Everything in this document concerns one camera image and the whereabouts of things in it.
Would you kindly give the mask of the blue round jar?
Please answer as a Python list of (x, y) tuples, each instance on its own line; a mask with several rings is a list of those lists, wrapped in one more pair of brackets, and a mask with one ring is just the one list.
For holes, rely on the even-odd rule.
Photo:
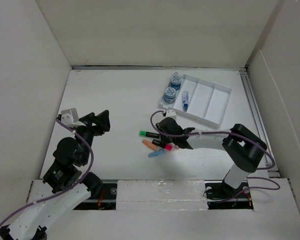
[(175, 72), (170, 78), (170, 87), (178, 91), (181, 88), (182, 76)]
[(173, 87), (167, 87), (163, 95), (163, 100), (167, 104), (173, 104), (176, 100), (176, 96), (177, 96), (177, 90)]

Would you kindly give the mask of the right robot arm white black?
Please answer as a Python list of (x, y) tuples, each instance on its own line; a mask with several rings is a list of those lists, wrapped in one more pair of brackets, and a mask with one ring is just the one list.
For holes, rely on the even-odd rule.
[(255, 173), (267, 152), (267, 145), (244, 125), (236, 123), (230, 130), (200, 131), (194, 127), (182, 128), (172, 117), (155, 125), (164, 143), (173, 143), (181, 149), (213, 149), (225, 151), (233, 161), (232, 167), (217, 186), (207, 186), (204, 196), (224, 202), (248, 190), (243, 182)]

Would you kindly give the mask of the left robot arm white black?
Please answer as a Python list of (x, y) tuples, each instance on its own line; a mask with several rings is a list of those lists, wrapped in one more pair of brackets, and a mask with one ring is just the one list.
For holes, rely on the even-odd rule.
[(94, 137), (109, 132), (109, 111), (79, 117), (75, 108), (61, 111), (55, 119), (72, 133), (59, 141), (54, 161), (40, 182), (32, 202), (0, 223), (3, 240), (45, 240), (52, 226), (88, 198), (97, 198), (103, 181), (91, 172)]

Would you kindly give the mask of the orange eraser cap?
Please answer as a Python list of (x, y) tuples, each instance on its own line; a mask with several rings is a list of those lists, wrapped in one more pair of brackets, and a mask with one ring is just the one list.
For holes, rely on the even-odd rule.
[(143, 140), (142, 140), (142, 143), (143, 143), (145, 146), (147, 146), (148, 148), (152, 149), (153, 151), (156, 151), (156, 150), (158, 149), (158, 146), (157, 146), (157, 145), (151, 143), (151, 142), (148, 141), (148, 140), (143, 139)]

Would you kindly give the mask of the pink black highlighter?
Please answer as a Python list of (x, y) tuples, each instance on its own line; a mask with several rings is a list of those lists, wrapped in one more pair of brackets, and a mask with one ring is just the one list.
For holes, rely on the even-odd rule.
[(173, 147), (170, 144), (163, 143), (162, 141), (159, 141), (157, 139), (153, 139), (152, 144), (168, 151), (171, 151), (173, 149)]

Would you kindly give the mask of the white blue glue tube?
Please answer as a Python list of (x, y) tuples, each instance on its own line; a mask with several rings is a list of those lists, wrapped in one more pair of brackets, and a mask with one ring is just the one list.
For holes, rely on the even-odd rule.
[(189, 91), (188, 90), (184, 90), (182, 92), (182, 107), (183, 107), (183, 111), (187, 112), (188, 107), (189, 107)]

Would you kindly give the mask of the green black highlighter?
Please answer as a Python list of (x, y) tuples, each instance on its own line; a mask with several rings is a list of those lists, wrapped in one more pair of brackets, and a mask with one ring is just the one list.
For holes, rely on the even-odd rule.
[(154, 133), (154, 132), (149, 132), (149, 131), (140, 131), (139, 135), (141, 137), (145, 137), (145, 138), (153, 138), (153, 139), (159, 139), (160, 138), (160, 134), (158, 133)]

